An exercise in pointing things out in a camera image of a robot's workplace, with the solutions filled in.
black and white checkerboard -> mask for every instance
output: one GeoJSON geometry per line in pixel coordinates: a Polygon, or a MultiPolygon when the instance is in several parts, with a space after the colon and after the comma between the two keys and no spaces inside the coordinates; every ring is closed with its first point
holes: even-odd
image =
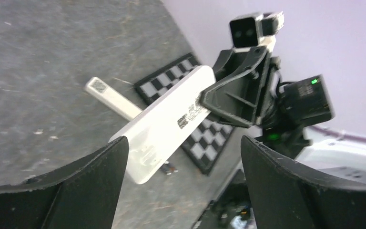
{"type": "MultiPolygon", "coordinates": [[[[135,84],[141,98],[151,104],[199,65],[190,53],[135,84]]],[[[233,128],[205,119],[181,145],[203,174],[208,175],[231,136],[233,128]]]]}

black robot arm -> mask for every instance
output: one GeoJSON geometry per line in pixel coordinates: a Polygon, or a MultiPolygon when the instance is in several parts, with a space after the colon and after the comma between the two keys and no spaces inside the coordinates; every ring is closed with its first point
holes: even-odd
{"type": "Polygon", "coordinates": [[[321,75],[282,82],[280,58],[272,56],[281,17],[256,13],[230,23],[239,47],[220,52],[213,67],[217,82],[203,91],[200,102],[211,111],[210,120],[256,125],[263,130],[256,140],[294,159],[311,144],[303,129],[332,119],[333,113],[321,75]]]}

floor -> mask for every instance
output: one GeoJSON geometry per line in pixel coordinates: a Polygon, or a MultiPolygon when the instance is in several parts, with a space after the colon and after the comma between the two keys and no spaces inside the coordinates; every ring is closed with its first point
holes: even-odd
{"type": "MultiPolygon", "coordinates": [[[[159,0],[0,0],[0,185],[83,157],[127,123],[83,91],[91,77],[145,108],[132,83],[190,51],[159,0]]],[[[236,165],[241,132],[210,177],[179,149],[178,173],[126,178],[113,228],[188,229],[236,165]]]]}

camera lens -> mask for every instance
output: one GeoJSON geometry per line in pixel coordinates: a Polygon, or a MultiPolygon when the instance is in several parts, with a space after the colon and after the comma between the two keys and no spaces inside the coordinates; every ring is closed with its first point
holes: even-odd
{"type": "Polygon", "coordinates": [[[240,38],[242,36],[242,32],[241,31],[237,31],[236,33],[235,33],[235,37],[236,38],[240,38]]]}
{"type": "Polygon", "coordinates": [[[254,30],[248,30],[248,31],[246,31],[246,35],[247,35],[248,37],[253,36],[253,34],[254,34],[254,30]]]}

sticker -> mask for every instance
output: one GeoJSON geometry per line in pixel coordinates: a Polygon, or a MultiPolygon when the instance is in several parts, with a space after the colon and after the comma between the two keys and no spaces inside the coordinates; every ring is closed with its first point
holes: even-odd
{"type": "Polygon", "coordinates": [[[309,83],[305,83],[298,87],[298,94],[299,94],[300,98],[309,96],[313,93],[314,93],[314,89],[312,88],[312,86],[309,83]]]}
{"type": "Polygon", "coordinates": [[[183,130],[183,128],[187,126],[189,122],[195,120],[199,114],[206,110],[207,109],[200,105],[200,95],[198,95],[194,103],[188,107],[188,112],[177,120],[177,124],[179,125],[180,129],[183,130]]]}
{"type": "Polygon", "coordinates": [[[97,92],[99,92],[100,94],[103,94],[107,89],[107,85],[100,79],[95,79],[93,83],[89,86],[94,90],[96,90],[97,92]]]}

